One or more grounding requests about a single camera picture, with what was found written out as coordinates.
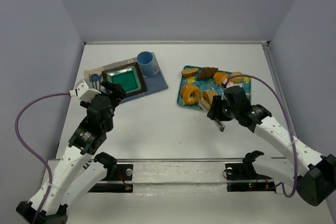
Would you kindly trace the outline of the orange glazed donut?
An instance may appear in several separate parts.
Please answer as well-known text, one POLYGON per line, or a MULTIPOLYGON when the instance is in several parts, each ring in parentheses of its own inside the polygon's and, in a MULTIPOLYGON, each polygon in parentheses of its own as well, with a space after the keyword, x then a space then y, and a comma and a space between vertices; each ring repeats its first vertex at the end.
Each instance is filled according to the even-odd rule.
POLYGON ((202 92, 197 86, 189 86, 183 93, 183 101, 186 105, 193 105, 198 102, 202 92))

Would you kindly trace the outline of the orange cream bun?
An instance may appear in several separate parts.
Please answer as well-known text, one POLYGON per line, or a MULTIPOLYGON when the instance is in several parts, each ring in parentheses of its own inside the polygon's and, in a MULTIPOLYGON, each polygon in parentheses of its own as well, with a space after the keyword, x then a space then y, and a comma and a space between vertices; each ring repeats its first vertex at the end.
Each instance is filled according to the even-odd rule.
POLYGON ((182 86, 181 88, 181 96, 183 96, 184 92, 186 91, 186 89, 190 86, 193 86, 192 83, 186 83, 185 85, 182 86))

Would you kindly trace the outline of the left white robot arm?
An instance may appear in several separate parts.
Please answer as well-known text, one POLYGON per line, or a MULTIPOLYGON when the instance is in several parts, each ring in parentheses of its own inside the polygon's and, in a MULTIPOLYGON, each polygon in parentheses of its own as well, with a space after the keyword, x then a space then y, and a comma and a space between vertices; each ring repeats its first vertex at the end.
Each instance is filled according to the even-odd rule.
POLYGON ((126 97, 122 85, 102 82, 106 92, 82 79, 73 90, 66 92, 77 97, 87 115, 74 131, 55 169, 32 150, 22 139, 18 122, 15 133, 21 144, 46 167, 48 179, 28 201, 22 201, 16 211, 28 223, 66 223, 70 210, 97 182, 117 169, 117 160, 105 152, 97 153, 113 129, 115 108, 126 97))

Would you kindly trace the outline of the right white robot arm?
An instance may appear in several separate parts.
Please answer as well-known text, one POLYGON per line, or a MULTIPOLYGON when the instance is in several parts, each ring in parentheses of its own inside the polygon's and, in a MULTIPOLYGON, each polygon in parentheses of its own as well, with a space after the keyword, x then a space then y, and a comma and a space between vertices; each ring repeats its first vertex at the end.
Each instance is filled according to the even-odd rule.
POLYGON ((286 158, 281 163, 261 158, 260 154, 246 157, 258 175, 292 186, 312 206, 318 206, 335 191, 335 156, 322 155, 294 137, 264 106, 252 105, 243 88, 233 86, 222 96, 214 96, 207 116, 217 122, 236 120, 286 158))

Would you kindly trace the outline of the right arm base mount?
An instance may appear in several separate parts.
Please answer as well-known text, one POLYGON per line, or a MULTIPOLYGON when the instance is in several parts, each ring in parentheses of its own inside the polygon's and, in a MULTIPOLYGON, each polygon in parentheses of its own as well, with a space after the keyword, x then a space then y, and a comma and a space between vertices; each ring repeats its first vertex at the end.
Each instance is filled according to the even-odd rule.
POLYGON ((276 192, 274 180, 268 176, 257 174, 253 167, 253 162, 263 155, 264 153, 261 151, 253 151, 247 153, 241 162, 225 164, 222 175, 227 181, 227 191, 229 193, 276 192))

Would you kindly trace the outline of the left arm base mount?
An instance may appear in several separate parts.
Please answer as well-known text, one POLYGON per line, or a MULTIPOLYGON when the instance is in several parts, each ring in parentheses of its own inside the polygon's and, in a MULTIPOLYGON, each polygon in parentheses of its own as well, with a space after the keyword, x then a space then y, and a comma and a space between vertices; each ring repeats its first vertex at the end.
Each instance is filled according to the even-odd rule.
POLYGON ((106 176, 96 183, 88 192, 89 193, 132 193, 133 192, 133 164, 117 163, 113 156, 101 152, 92 160, 87 161, 83 168, 85 170, 92 163, 100 163, 106 176))

